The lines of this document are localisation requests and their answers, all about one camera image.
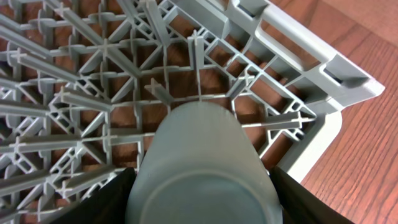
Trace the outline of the light blue cup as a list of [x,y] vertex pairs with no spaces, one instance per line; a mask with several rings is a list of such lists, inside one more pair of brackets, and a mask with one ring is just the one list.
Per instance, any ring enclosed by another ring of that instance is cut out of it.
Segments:
[[157,129],[126,223],[282,223],[272,181],[239,121],[209,102],[175,108]]

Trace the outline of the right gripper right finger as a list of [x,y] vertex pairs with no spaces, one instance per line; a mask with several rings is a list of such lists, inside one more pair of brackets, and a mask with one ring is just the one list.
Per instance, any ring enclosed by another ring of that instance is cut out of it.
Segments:
[[269,177],[283,207],[283,223],[353,224],[351,220],[316,198],[280,167],[272,167]]

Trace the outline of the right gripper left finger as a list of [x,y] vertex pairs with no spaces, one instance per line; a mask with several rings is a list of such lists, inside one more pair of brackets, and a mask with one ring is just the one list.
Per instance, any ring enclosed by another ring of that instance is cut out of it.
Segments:
[[127,168],[90,198],[47,219],[46,222],[64,224],[124,223],[127,201],[135,179],[135,170]]

